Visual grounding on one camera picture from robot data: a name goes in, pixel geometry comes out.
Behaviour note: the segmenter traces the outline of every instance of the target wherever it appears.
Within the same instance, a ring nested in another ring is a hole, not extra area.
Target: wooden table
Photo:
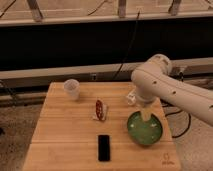
[[[127,119],[138,108],[125,96],[131,83],[80,83],[80,99],[72,101],[62,83],[52,83],[34,132],[23,171],[180,170],[179,159],[159,99],[153,104],[163,124],[159,142],[143,147],[127,132]],[[92,120],[95,102],[109,106],[107,120]],[[109,134],[111,161],[98,161],[98,135]]]

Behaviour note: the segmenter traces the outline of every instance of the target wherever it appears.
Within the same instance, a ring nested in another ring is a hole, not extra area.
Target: black cable
[[[4,14],[7,12],[7,10],[16,2],[16,0],[14,0],[11,4],[9,4],[7,6],[7,8],[4,9],[4,11],[2,11],[2,14],[0,15],[0,18],[4,16]]]
[[[123,58],[122,63],[121,63],[121,65],[120,65],[120,67],[118,68],[117,72],[116,72],[115,75],[112,77],[112,81],[114,81],[115,78],[116,78],[116,77],[118,76],[118,74],[120,73],[120,71],[121,71],[121,69],[122,69],[124,63],[126,62],[127,58],[129,57],[129,54],[130,54],[130,52],[131,52],[131,50],[132,50],[132,46],[133,46],[133,44],[134,44],[134,42],[135,42],[135,37],[136,37],[136,33],[137,33],[139,18],[140,18],[140,11],[138,12],[138,15],[137,15],[137,18],[136,18],[135,27],[134,27],[134,32],[133,32],[133,34],[132,34],[132,38],[131,38],[131,41],[130,41],[130,43],[129,43],[129,47],[128,47],[128,49],[127,49],[126,55],[125,55],[125,57]]]
[[[165,116],[167,117],[167,116],[171,116],[171,115],[176,115],[176,114],[179,114],[181,112],[183,112],[183,110],[180,109],[177,112],[171,112],[171,113],[165,114]]]
[[[183,72],[180,72],[180,73],[179,73],[179,76],[181,77],[181,81],[183,82],[183,81],[184,81]],[[165,116],[168,117],[168,116],[176,115],[176,114],[181,113],[182,111],[183,111],[183,110],[180,109],[180,110],[177,111],[177,112],[168,113],[168,114],[166,114]],[[178,134],[178,135],[173,135],[172,138],[179,138],[179,137],[183,136],[184,134],[187,133],[187,131],[190,129],[190,127],[191,127],[191,115],[188,113],[188,125],[187,125],[186,129],[185,129],[182,133],[180,133],[180,134]]]
[[[104,0],[103,2],[100,3],[100,5],[97,6],[97,8],[95,8],[95,10],[93,10],[92,12],[87,14],[87,16],[90,16],[90,15],[96,13],[105,3],[111,3],[111,2],[109,2],[109,0]]]
[[[186,129],[182,132],[182,133],[180,133],[180,134],[178,134],[178,135],[173,135],[172,136],[172,138],[180,138],[181,136],[183,136],[185,133],[187,133],[187,131],[190,129],[190,127],[191,127],[191,115],[188,113],[188,125],[187,125],[187,127],[186,127]]]

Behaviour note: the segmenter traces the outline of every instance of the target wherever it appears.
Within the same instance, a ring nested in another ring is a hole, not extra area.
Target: paper cup
[[[64,82],[64,91],[72,100],[79,98],[79,82],[75,79],[70,79]]]

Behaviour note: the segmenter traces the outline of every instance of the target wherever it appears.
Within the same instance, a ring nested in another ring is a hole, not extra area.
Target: green plate
[[[143,121],[141,112],[133,113],[127,122],[129,135],[139,144],[152,145],[159,141],[163,128],[159,119],[152,114],[150,120]]]

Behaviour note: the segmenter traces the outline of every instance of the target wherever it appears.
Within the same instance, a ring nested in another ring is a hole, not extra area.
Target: smartphone
[[[98,160],[110,161],[110,137],[98,135]]]

